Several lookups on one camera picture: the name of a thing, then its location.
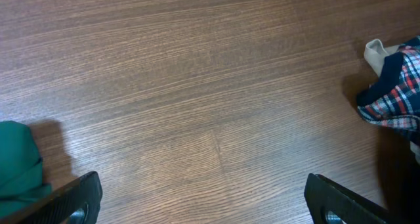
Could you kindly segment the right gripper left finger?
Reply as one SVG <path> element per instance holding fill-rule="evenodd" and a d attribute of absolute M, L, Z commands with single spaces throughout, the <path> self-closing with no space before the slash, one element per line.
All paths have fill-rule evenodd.
<path fill-rule="evenodd" d="M 90 171 L 34 204 L 1 219 L 8 224 L 95 224 L 100 212 L 102 186 Z"/>

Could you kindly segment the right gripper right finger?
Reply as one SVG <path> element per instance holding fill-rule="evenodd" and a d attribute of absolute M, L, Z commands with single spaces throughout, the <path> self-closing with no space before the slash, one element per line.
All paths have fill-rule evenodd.
<path fill-rule="evenodd" d="M 394 222 L 386 209 L 320 174 L 308 175 L 304 198 L 314 223 Z"/>

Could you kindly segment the green t-shirt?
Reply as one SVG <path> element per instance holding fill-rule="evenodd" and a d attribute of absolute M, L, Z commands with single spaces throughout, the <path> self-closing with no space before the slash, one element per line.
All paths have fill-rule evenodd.
<path fill-rule="evenodd" d="M 51 185 L 43 182 L 43 159 L 31 129 L 18 122 L 1 122 L 1 217 L 51 192 Z"/>

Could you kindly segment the plaid shirt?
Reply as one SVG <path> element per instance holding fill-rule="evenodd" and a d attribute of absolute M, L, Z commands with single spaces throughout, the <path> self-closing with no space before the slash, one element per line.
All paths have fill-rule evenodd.
<path fill-rule="evenodd" d="M 419 36 L 385 58 L 378 80 L 356 96 L 361 118 L 419 145 Z"/>

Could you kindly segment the beige cloth piece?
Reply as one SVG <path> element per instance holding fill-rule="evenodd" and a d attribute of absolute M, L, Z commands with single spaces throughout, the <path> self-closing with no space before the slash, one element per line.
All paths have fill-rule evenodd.
<path fill-rule="evenodd" d="M 398 45 L 384 47 L 380 39 L 374 39 L 366 44 L 364 58 L 379 77 L 383 69 L 385 58 L 394 54 L 398 48 Z"/>

